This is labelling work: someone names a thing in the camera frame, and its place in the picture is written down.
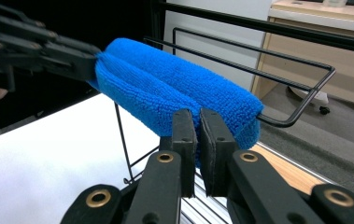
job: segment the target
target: blue microfiber towel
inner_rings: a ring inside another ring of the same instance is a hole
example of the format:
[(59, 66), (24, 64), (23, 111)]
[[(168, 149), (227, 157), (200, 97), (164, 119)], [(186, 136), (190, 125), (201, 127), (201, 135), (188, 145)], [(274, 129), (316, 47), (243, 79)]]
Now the blue microfiber towel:
[(90, 83), (159, 136), (171, 136), (172, 116), (188, 108), (199, 130), (202, 107), (220, 113), (242, 149), (259, 138), (263, 106), (228, 79), (167, 52), (127, 38), (99, 53)]

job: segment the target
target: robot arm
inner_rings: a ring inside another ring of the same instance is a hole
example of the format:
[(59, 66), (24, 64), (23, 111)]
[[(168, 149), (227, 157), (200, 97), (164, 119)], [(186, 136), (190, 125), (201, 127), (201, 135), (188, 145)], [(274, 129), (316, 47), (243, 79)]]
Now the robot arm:
[(94, 78), (96, 46), (47, 30), (45, 24), (0, 5), (0, 88), (15, 91), (14, 71), (47, 71), (86, 81)]

